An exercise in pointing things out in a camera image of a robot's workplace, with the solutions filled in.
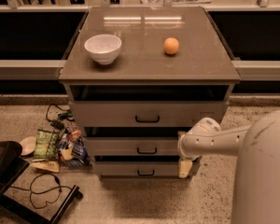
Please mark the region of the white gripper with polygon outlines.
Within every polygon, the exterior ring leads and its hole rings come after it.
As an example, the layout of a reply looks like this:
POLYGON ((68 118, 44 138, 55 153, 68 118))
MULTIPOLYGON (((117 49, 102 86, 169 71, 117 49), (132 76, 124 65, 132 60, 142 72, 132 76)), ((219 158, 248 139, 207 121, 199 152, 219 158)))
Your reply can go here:
POLYGON ((188 132, 181 133, 177 141, 178 177, 186 178, 192 168, 193 160, 210 154, 215 146, 215 136, 221 132, 220 125, 211 118, 198 121, 188 132))

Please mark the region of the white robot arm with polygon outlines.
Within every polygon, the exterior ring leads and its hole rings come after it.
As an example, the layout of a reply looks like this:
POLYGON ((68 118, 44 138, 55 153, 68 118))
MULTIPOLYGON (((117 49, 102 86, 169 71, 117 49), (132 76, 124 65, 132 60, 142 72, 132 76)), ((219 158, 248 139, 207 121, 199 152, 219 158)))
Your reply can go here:
POLYGON ((231 224, 280 224, 280 110, 225 131, 201 119, 178 136, 177 150, 180 177, 200 156, 235 156, 231 224))

